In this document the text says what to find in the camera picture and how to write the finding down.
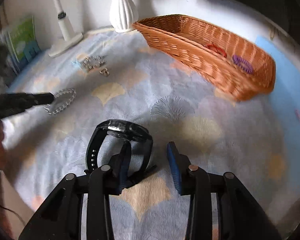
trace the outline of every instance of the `pink object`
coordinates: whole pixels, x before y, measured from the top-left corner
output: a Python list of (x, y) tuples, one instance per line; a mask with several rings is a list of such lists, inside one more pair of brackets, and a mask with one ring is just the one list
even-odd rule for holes
[(296, 118), (298, 119), (299, 123), (300, 123), (300, 112), (298, 111), (298, 109), (294, 110), (294, 113), (296, 115)]

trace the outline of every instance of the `brown woven basket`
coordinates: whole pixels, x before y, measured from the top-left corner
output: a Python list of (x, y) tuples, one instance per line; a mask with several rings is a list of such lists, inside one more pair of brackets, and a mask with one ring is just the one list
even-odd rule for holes
[[(159, 49), (200, 73), (236, 101), (248, 100), (274, 89), (275, 62), (251, 42), (211, 23), (185, 15), (166, 15), (135, 22), (148, 45)], [(204, 47), (213, 44), (227, 58)], [(233, 63), (237, 55), (251, 63), (248, 74)]]

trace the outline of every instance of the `lamp base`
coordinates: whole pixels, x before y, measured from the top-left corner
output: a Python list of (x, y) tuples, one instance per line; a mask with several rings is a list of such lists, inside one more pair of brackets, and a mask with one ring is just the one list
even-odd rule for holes
[(70, 47), (78, 44), (82, 39), (83, 39), (83, 34), (78, 33), (76, 36), (74, 36), (69, 41), (65, 41), (64, 39), (58, 40), (57, 43), (52, 45), (52, 47), (49, 51), (49, 56), (50, 57), (58, 57), (59, 55), (64, 53)]

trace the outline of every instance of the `book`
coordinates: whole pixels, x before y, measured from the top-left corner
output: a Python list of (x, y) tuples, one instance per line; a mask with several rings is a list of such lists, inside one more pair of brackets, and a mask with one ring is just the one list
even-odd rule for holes
[(10, 63), (13, 62), (14, 70), (18, 73), (41, 51), (35, 39), (32, 15), (4, 28), (0, 40), (8, 47)]

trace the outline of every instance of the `black cable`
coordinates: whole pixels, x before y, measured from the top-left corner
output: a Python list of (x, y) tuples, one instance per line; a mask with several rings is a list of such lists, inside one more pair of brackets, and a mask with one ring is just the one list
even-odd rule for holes
[(23, 226), (26, 226), (27, 223), (22, 219), (22, 217), (17, 212), (15, 212), (15, 211), (13, 211), (13, 210), (11, 210), (9, 208), (3, 207), (2, 205), (0, 205), (0, 208), (3, 208), (5, 210), (8, 210), (8, 211), (12, 212), (13, 214), (15, 214), (17, 216), (17, 218), (21, 221), (21, 223), (23, 224)]

